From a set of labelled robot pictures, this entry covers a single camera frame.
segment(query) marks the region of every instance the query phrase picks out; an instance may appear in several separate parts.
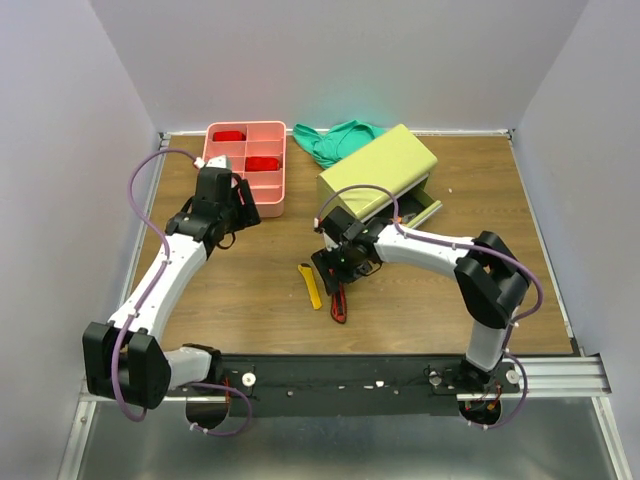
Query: cable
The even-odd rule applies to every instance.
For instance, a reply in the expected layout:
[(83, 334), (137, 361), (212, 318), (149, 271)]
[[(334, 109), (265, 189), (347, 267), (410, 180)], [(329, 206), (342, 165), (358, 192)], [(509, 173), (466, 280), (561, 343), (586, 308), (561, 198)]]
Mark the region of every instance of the cable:
[[(140, 307), (142, 307), (142, 305), (144, 304), (145, 300), (147, 299), (147, 297), (149, 296), (153, 288), (156, 286), (158, 281), (160, 281), (160, 278), (162, 277), (162, 274), (166, 270), (167, 265), (169, 263), (171, 248), (169, 247), (169, 242), (167, 241), (167, 237), (164, 234), (164, 232), (160, 230), (156, 225), (154, 225), (153, 222), (151, 222), (151, 219), (147, 217), (147, 215), (145, 215), (145, 213), (142, 211), (142, 209), (138, 206), (135, 199), (133, 198), (133, 183), (136, 177), (138, 176), (138, 173), (140, 173), (140, 170), (142, 170), (142, 168), (147, 163), (149, 163), (151, 160), (153, 160), (154, 158), (160, 155), (164, 155), (165, 153), (181, 153), (182, 155), (186, 155), (187, 157), (189, 157), (194, 163), (197, 161), (194, 155), (192, 155), (190, 152), (187, 152), (186, 150), (182, 150), (181, 148), (164, 148), (164, 149), (158, 150), (157, 152), (152, 153), (151, 155), (147, 156), (144, 160), (142, 160), (140, 164), (131, 173), (131, 177), (129, 177), (129, 184), (127, 187), (127, 199), (129, 200), (129, 205), (131, 206), (131, 209), (133, 210), (133, 212), (138, 216), (138, 218), (142, 220), (142, 222), (147, 227), (153, 230), (153, 232), (156, 235), (158, 235), (158, 237), (160, 237), (160, 241), (162, 242), (162, 246), (164, 248), (164, 254), (167, 257), (166, 260), (163, 261), (162, 264), (160, 265), (160, 268), (154, 275), (153, 279), (151, 279), (151, 282), (149, 282), (149, 285), (147, 286), (147, 288), (142, 292), (142, 295), (140, 295), (140, 298), (138, 299), (136, 304), (133, 306), (133, 309), (135, 312), (140, 310)], [(120, 382), (118, 381), (120, 350), (122, 350), (122, 344), (124, 343), (124, 339), (127, 336), (127, 333), (129, 332), (129, 327), (133, 323), (134, 319), (135, 319), (135, 314), (129, 315), (127, 317), (127, 320), (124, 322), (124, 325), (122, 325), (122, 327), (120, 328), (120, 333), (118, 333), (118, 336), (116, 337), (116, 343), (113, 347), (113, 354), (111, 355), (111, 386), (113, 387), (113, 395), (115, 397), (116, 403), (118, 404), (118, 407), (120, 407), (120, 410), (122, 411), (122, 413), (124, 413), (124, 415), (133, 422), (141, 422), (142, 420), (144, 420), (144, 417), (147, 414), (147, 409), (146, 408), (143, 409), (142, 412), (139, 414), (133, 413), (129, 409), (129, 406), (124, 400), (124, 396), (122, 395), (122, 389), (120, 388)]]
[(524, 407), (524, 403), (527, 400), (527, 395), (529, 393), (529, 379), (527, 378), (527, 372), (524, 369), (524, 365), (522, 365), (522, 362), (520, 362), (520, 360), (518, 360), (514, 355), (511, 355), (510, 353), (505, 352), (504, 356), (505, 358), (508, 358), (513, 363), (515, 363), (520, 369), (520, 372), (522, 373), (522, 396), (520, 397), (520, 400), (518, 400), (518, 404), (513, 409), (513, 411), (509, 415), (507, 415), (504, 419), (500, 418), (500, 420), (497, 423), (494, 423), (493, 425), (480, 425), (478, 423), (474, 424), (483, 428), (484, 430), (493, 430), (494, 428), (503, 427), (507, 423), (509, 423), (511, 420), (516, 418), (520, 413), (520, 411), (522, 410), (522, 407)]
[(491, 405), (493, 405), (493, 407), (491, 407), (491, 408), (495, 408), (495, 406), (500, 401), (500, 397), (502, 397), (502, 385), (500, 385), (498, 382), (496, 382), (496, 386), (498, 387), (498, 395), (493, 400), (493, 402), (491, 402)]
[(212, 437), (231, 437), (233, 435), (237, 435), (238, 433), (242, 432), (251, 423), (251, 420), (253, 418), (253, 407), (251, 406), (251, 401), (249, 400), (249, 398), (240, 390), (233, 387), (228, 387), (226, 385), (214, 385), (211, 383), (190, 383), (189, 386), (210, 388), (212, 390), (222, 390), (223, 392), (226, 392), (226, 393), (232, 393), (234, 395), (239, 396), (247, 405), (247, 417), (245, 418), (244, 423), (240, 425), (238, 428), (236, 428), (235, 430), (230, 430), (228, 432), (216, 432), (214, 430), (203, 428), (197, 423), (191, 424), (192, 429), (198, 430), (199, 432), (202, 432), (205, 435), (211, 435)]
[[(491, 388), (487, 387), (487, 389), (485, 390), (484, 394), (478, 399), (478, 400), (474, 400), (474, 402), (481, 402), (480, 403), (480, 407), (484, 406), (485, 403), (487, 403), (486, 398), (489, 396), (489, 394), (491, 393)], [(476, 408), (470, 408), (467, 411), (468, 412), (473, 412), (475, 410), (479, 410), (479, 407)]]
[(378, 273), (380, 271), (380, 269), (382, 268), (382, 264), (379, 263), (378, 264), (378, 268), (376, 268), (375, 270), (371, 270), (369, 273), (367, 273), (366, 275), (363, 275), (363, 277), (370, 277), (371, 275), (373, 275), (374, 273)]
[(216, 247), (218, 247), (220, 250), (229, 250), (231, 247), (233, 247), (233, 244), (236, 243), (236, 234), (234, 232), (231, 232), (231, 243), (229, 245), (220, 245), (220, 242), (218, 242), (216, 244)]

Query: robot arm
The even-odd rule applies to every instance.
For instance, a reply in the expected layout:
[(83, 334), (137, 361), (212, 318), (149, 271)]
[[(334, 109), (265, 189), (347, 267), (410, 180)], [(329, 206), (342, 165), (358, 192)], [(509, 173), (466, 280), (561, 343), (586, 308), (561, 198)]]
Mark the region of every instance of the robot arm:
[[(529, 287), (529, 280), (521, 272), (491, 255), (408, 238), (388, 220), (374, 218), (364, 225), (341, 207), (323, 219), (318, 231), (328, 238), (328, 246), (314, 253), (312, 260), (329, 295), (337, 291), (340, 283), (369, 275), (372, 264), (403, 263), (455, 279), (474, 319), (458, 383), (477, 388), (491, 379), (502, 359), (509, 322)], [(482, 245), (515, 258), (490, 232), (475, 239), (433, 234), (429, 237), (451, 244)]]
[(211, 375), (213, 349), (185, 345), (164, 353), (159, 341), (182, 292), (215, 247), (228, 248), (220, 245), (226, 235), (235, 241), (235, 232), (260, 223), (248, 182), (227, 166), (226, 157), (218, 157), (200, 169), (195, 195), (167, 223), (168, 249), (160, 248), (138, 287), (106, 324), (94, 322), (85, 330), (90, 392), (114, 398), (110, 364), (115, 340), (130, 317), (126, 351), (121, 351), (118, 363), (118, 383), (127, 403), (155, 408), (169, 389)]

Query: green towel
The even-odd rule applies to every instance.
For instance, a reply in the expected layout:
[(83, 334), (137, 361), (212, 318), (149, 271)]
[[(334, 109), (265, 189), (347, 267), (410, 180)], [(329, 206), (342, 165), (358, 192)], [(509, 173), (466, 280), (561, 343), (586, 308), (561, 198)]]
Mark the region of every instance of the green towel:
[(300, 123), (293, 127), (293, 138), (322, 168), (329, 168), (344, 157), (385, 132), (383, 128), (353, 120), (335, 125), (325, 135)]

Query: pink plastic tray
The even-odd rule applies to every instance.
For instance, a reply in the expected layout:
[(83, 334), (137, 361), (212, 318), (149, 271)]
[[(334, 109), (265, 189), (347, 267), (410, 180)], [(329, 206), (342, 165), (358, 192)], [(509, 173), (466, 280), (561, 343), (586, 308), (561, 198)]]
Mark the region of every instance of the pink plastic tray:
[[(215, 132), (229, 130), (245, 134), (243, 142), (214, 142)], [(227, 155), (231, 169), (246, 178), (261, 217), (279, 217), (284, 212), (284, 172), (287, 127), (282, 122), (218, 122), (207, 128), (202, 158), (208, 161), (218, 155)], [(280, 169), (269, 172), (245, 172), (247, 157), (273, 157)]]

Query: wooden table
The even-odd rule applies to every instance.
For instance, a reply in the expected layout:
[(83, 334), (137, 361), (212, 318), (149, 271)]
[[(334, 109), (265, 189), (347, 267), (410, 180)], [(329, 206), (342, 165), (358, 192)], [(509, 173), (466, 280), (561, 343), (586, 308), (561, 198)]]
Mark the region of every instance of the wooden table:
[[(569, 353), (571, 346), (554, 295), (511, 149), (502, 137), (421, 137), (438, 157), (429, 193), (443, 208), (423, 228), (455, 236), (498, 233), (542, 280), (542, 310), (514, 333), (517, 353)], [(175, 136), (171, 147), (201, 154), (204, 137)], [(384, 265), (347, 287), (348, 321), (329, 315), (330, 301), (314, 311), (301, 262), (323, 247), (312, 230), (315, 176), (321, 171), (291, 138), (287, 144), (285, 213), (238, 233), (228, 251), (215, 250), (179, 300), (162, 340), (166, 350), (183, 343), (245, 353), (461, 353), (472, 319), (455, 282), (402, 265)], [(181, 155), (166, 159), (152, 220), (164, 227), (193, 195), (196, 170)], [(135, 283), (160, 242), (146, 235)], [(322, 283), (316, 273), (316, 281)], [(524, 307), (535, 300), (530, 289)]]

